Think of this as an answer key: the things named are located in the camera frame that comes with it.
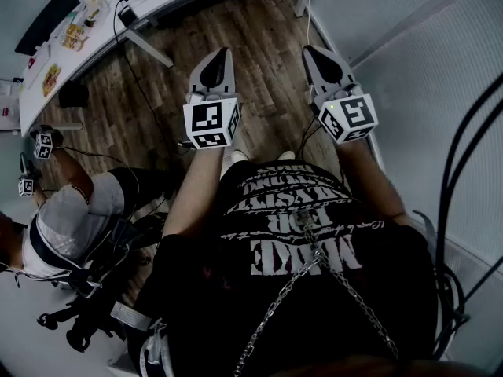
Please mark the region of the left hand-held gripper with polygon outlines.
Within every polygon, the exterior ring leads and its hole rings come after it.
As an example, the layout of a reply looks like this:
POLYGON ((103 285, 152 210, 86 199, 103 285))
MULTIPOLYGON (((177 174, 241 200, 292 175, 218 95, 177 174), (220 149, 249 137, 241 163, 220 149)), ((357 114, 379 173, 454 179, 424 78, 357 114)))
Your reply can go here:
POLYGON ((225 148, 233 143, 240 121, 233 55, 222 47, 208 54, 190 75, 183 106, 185 131, 195 149, 225 148), (221 92, 209 92, 218 87, 221 92))

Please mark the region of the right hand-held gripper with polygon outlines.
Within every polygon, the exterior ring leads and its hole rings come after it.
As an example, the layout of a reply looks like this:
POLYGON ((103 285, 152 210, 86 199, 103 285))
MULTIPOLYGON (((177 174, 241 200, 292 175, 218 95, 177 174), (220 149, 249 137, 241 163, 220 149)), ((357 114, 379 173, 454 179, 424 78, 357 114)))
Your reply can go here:
POLYGON ((371 96, 355 82, 349 64, 334 52, 306 45, 302 50, 308 83, 317 95, 317 118, 337 144, 365 138, 378 125, 371 96), (326 92, 326 87, 345 87, 326 92))

